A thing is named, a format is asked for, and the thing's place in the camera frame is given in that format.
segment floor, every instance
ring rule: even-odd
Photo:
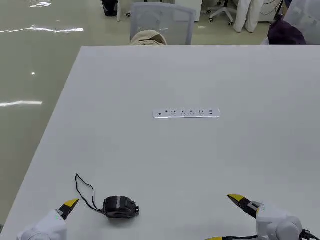
[[[130,8],[124,1],[123,13]],[[100,0],[0,1],[0,224],[4,224],[81,46],[127,45],[130,19]],[[269,25],[236,33],[221,16],[195,24],[194,45],[257,45]]]

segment office chair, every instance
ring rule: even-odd
[[[237,14],[237,10],[233,8],[228,7],[229,0],[224,0],[224,5],[220,7],[209,7],[207,13],[211,14],[211,10],[214,10],[215,12],[212,13],[209,17],[209,22],[213,23],[214,17],[218,16],[221,13],[225,13],[227,17],[229,18],[229,26],[232,26],[234,24],[234,18],[231,16],[231,13]]]
[[[148,0],[131,0],[133,3],[143,3],[143,2],[145,2],[145,3],[147,3],[148,2]],[[167,3],[169,3],[169,4],[175,4],[175,0],[167,0],[166,1]],[[127,18],[130,18],[131,17],[131,12],[130,11],[128,11],[127,13],[126,13],[126,17]]]
[[[155,30],[168,45],[191,44],[195,10],[168,3],[137,2],[132,4],[131,13],[131,40],[141,31]]]

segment white cloth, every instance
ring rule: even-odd
[[[237,33],[241,33],[245,25],[246,30],[253,33],[258,25],[264,2],[264,0],[239,0],[233,29]]]
[[[134,46],[164,46],[168,45],[164,36],[154,30],[138,32],[131,40]]]

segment black cable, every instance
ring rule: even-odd
[[[264,3],[263,5],[273,4],[273,3],[275,3],[275,2],[276,2],[276,0],[272,0],[272,1],[270,1],[270,2]]]
[[[319,238],[317,238],[315,235],[312,235],[312,234],[310,235],[310,238],[315,240],[320,240]]]
[[[277,8],[281,5],[281,3],[282,3],[282,1],[280,1],[279,4],[278,4],[272,11],[270,11],[270,12],[268,12],[268,13],[263,13],[263,12],[261,12],[261,14],[262,14],[263,16],[268,16],[268,15],[272,14],[273,12],[277,11]]]
[[[254,236],[227,236],[227,238],[232,238],[232,239],[241,239],[241,240],[246,240],[246,239],[257,239],[258,235]]]
[[[278,7],[278,10],[276,11],[275,17],[280,15],[280,11],[282,9],[283,4],[284,4],[284,0],[281,0],[280,6]]]
[[[85,199],[85,198],[82,196],[81,192],[80,192],[79,189],[78,189],[77,178],[79,178],[85,185],[87,185],[87,186],[89,186],[89,187],[92,188],[92,204],[93,204],[93,206],[94,206],[95,208],[94,208],[93,206],[91,206],[91,205],[88,203],[87,199]],[[85,201],[85,203],[87,204],[87,206],[88,206],[89,208],[91,208],[92,210],[97,211],[97,212],[99,212],[99,213],[103,213],[102,209],[98,209],[97,206],[96,206],[96,204],[95,204],[95,190],[94,190],[94,187],[91,186],[90,184],[86,183],[86,182],[78,175],[78,173],[75,175],[75,187],[76,187],[76,191],[80,194],[81,198],[83,199],[83,201]]]

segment power strip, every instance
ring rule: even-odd
[[[219,108],[165,108],[153,110],[155,119],[220,118]]]

